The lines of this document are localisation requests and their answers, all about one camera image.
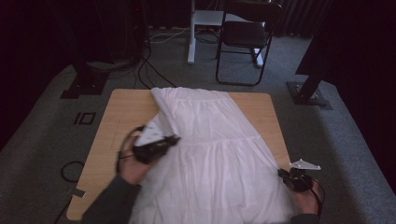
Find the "black chair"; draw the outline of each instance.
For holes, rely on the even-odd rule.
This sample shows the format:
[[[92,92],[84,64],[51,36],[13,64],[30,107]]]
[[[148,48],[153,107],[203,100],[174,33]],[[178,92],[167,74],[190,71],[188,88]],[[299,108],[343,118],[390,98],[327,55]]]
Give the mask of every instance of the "black chair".
[[[216,58],[218,60],[216,66],[216,80],[219,83],[256,86],[262,81],[273,30],[280,19],[281,13],[282,7],[276,3],[259,1],[229,1],[226,3],[221,22],[218,50],[216,53]],[[242,18],[244,21],[226,21],[227,15],[235,15]],[[247,48],[250,49],[250,52],[221,50],[223,43],[229,47]],[[251,54],[254,58],[253,62],[256,63],[258,56],[264,48],[266,48],[265,56],[257,82],[228,82],[219,79],[220,54],[222,52]]]

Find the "chair leg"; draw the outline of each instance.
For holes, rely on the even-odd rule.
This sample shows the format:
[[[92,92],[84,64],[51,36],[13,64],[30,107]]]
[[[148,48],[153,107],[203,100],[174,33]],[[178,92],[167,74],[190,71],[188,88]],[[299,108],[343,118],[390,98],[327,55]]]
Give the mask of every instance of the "chair leg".
[[[219,80],[219,66],[220,66],[221,45],[222,45],[222,42],[219,40],[218,52],[216,53],[216,59],[218,60],[217,63],[216,63],[216,81],[219,82],[219,83],[221,83],[221,81]]]
[[[271,36],[270,36],[268,45],[266,46],[265,56],[264,56],[264,59],[262,61],[262,70],[260,71],[260,77],[259,77],[259,80],[256,82],[255,85],[259,84],[262,81],[262,75],[264,74],[264,68],[265,68],[265,65],[267,64],[267,57],[268,57],[268,52],[270,51],[270,46],[271,46]]]

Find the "sleeve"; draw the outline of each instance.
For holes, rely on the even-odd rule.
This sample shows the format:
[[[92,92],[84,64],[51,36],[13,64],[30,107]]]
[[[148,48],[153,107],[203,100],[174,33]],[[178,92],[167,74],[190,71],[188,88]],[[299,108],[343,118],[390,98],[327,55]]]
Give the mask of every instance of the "sleeve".
[[[319,217],[314,214],[301,214],[291,218],[291,224],[319,224]]]
[[[128,223],[140,186],[117,175],[83,214],[82,224]]]

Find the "white desk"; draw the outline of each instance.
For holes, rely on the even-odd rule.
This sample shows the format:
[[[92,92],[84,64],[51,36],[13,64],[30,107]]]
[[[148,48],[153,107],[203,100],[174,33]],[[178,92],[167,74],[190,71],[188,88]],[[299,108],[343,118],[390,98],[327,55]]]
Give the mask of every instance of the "white desk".
[[[210,10],[195,10],[195,0],[191,0],[191,35],[188,64],[193,64],[195,61],[195,25],[215,25],[221,26],[223,11],[210,11]],[[238,17],[227,17],[227,21],[242,21]],[[257,58],[258,67],[262,67],[262,56]]]

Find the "black stand base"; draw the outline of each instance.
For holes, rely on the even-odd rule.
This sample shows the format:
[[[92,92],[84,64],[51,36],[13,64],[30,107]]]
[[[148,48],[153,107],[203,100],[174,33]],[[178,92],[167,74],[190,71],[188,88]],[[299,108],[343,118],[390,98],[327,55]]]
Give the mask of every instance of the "black stand base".
[[[318,105],[322,110],[332,110],[330,102],[323,99],[319,89],[316,89],[311,97],[304,98],[299,94],[301,87],[304,85],[303,82],[286,82],[286,84],[296,105]]]
[[[109,73],[100,73],[87,85],[79,84],[78,76],[73,80],[69,90],[62,93],[61,99],[78,99],[80,95],[101,95]]]

